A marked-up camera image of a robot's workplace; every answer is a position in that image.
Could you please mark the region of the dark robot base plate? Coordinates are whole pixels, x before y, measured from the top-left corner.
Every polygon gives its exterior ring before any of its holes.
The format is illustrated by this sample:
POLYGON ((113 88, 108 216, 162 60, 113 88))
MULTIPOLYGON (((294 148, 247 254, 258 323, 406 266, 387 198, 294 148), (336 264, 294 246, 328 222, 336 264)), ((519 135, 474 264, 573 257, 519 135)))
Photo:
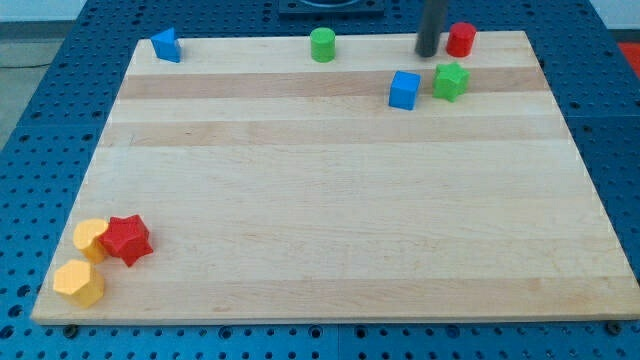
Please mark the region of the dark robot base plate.
POLYGON ((383 15, 386 0, 278 0, 280 18, 383 15))

